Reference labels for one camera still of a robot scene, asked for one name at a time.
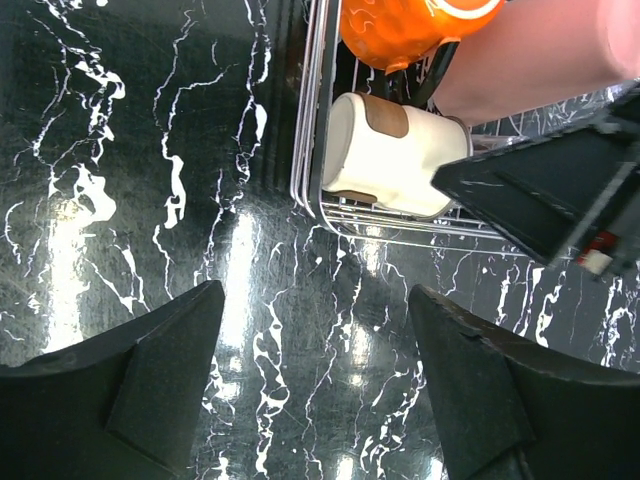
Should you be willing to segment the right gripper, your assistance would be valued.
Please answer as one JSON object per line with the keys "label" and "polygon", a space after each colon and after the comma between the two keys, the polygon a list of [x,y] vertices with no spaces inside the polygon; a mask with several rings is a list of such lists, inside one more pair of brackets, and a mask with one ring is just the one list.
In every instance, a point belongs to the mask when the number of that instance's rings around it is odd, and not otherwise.
{"label": "right gripper", "polygon": [[539,263],[621,276],[639,259],[639,86],[595,125],[447,164],[432,184]]}

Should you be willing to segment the small clear plastic cup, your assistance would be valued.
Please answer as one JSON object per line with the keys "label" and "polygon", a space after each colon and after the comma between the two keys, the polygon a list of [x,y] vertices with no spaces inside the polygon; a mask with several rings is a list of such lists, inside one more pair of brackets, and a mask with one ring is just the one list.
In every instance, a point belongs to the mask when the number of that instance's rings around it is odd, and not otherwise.
{"label": "small clear plastic cup", "polygon": [[475,155],[491,150],[505,148],[527,140],[526,136],[471,134],[471,141]]}

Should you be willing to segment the metal cup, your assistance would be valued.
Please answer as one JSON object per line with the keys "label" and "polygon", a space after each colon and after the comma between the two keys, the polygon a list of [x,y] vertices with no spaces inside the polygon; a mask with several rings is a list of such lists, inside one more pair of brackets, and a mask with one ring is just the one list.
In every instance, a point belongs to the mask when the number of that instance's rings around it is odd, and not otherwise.
{"label": "metal cup", "polygon": [[431,186],[435,172],[472,153],[469,130],[457,118],[345,93],[329,112],[322,188],[431,219],[452,204]]}

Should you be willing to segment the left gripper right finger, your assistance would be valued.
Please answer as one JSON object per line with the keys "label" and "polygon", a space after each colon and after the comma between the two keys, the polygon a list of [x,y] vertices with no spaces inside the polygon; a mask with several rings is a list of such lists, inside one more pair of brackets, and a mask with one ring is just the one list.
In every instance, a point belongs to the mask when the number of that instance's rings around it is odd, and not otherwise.
{"label": "left gripper right finger", "polygon": [[424,286],[409,312],[450,478],[638,478],[638,374],[543,347]]}

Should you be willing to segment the orange cup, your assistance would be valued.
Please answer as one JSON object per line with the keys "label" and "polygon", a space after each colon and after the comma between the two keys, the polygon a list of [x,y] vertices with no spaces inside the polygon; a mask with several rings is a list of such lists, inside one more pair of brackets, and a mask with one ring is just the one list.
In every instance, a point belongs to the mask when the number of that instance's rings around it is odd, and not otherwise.
{"label": "orange cup", "polygon": [[351,0],[340,8],[339,34],[365,65],[397,77],[424,58],[423,81],[406,100],[424,107],[444,79],[461,41],[486,27],[502,0]]}

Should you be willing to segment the pink plastic cup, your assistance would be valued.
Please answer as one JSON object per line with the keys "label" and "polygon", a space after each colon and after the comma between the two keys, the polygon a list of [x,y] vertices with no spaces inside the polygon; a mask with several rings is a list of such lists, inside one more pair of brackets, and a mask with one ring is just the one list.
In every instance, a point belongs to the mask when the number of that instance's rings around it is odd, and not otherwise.
{"label": "pink plastic cup", "polygon": [[638,0],[509,1],[461,41],[433,102],[476,126],[638,76]]}

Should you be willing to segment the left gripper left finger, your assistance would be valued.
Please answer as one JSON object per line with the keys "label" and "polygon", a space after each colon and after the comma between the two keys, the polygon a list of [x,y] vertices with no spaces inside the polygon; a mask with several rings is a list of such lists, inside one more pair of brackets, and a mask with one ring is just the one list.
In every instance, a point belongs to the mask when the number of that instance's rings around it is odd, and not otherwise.
{"label": "left gripper left finger", "polygon": [[5,479],[176,479],[189,463],[225,295],[207,281],[1,369]]}

